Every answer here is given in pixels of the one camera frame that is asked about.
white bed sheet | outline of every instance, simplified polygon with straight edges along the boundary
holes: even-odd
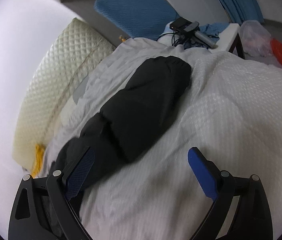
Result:
[[[282,69],[228,52],[127,40],[89,77],[69,124],[48,145],[41,175],[143,61],[168,55],[193,68],[177,119],[142,159],[86,191],[80,210],[84,227],[94,240],[189,239],[211,205],[187,162],[189,148],[197,146],[221,170],[260,176],[277,239],[282,233]]]
[[[74,17],[78,15],[54,0],[0,0],[0,235],[4,239],[24,175],[11,156],[20,106],[41,59]]]

metal screw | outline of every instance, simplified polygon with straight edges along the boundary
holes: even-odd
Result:
[[[227,177],[229,177],[229,175],[230,175],[230,173],[228,173],[227,171],[221,171],[221,176],[222,177],[227,178]]]
[[[28,180],[28,179],[30,179],[30,175],[29,174],[23,176],[23,180]]]
[[[57,177],[57,176],[61,175],[61,171],[60,170],[56,170],[52,174],[53,174],[53,176]]]
[[[253,180],[255,180],[255,181],[258,181],[258,180],[259,180],[259,176],[258,176],[258,175],[253,174],[253,175],[252,175],[252,179],[253,179]]]

white cloth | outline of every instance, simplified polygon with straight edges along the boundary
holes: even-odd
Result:
[[[69,125],[48,145],[42,175],[142,62],[168,55],[193,69],[176,121],[139,161],[86,191],[82,224],[94,240],[189,239],[211,205],[187,161],[188,150],[197,146],[220,170],[259,175],[277,239],[282,233],[282,69],[228,52],[166,47],[144,38],[122,43],[91,74]]]

black cable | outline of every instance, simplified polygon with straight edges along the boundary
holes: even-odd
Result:
[[[158,39],[160,39],[160,38],[163,37],[164,35],[168,35],[168,34],[173,34],[173,33],[163,33],[163,34],[161,34],[161,35],[159,36],[159,38],[157,38],[156,41],[158,41]]]
[[[179,40],[180,40],[180,36],[179,36],[179,38],[176,40],[176,36],[175,36],[175,35],[179,35],[179,34],[174,33],[174,35],[173,35],[173,43],[172,43],[172,46],[173,46],[173,47],[176,47],[176,46],[179,44]]]
[[[176,17],[174,18],[174,21],[177,19],[177,17],[178,17],[178,13],[177,13],[177,11],[176,11]]]
[[[174,38],[174,35],[175,35],[175,32],[173,31],[173,35],[171,37],[171,46],[174,47],[174,42],[176,42],[176,39]]]

gray fabric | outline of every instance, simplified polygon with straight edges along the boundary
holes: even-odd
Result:
[[[72,98],[76,105],[78,104],[79,98],[83,97],[85,93],[85,88],[87,86],[88,80],[89,76],[86,76],[77,87],[77,89],[73,92]]]

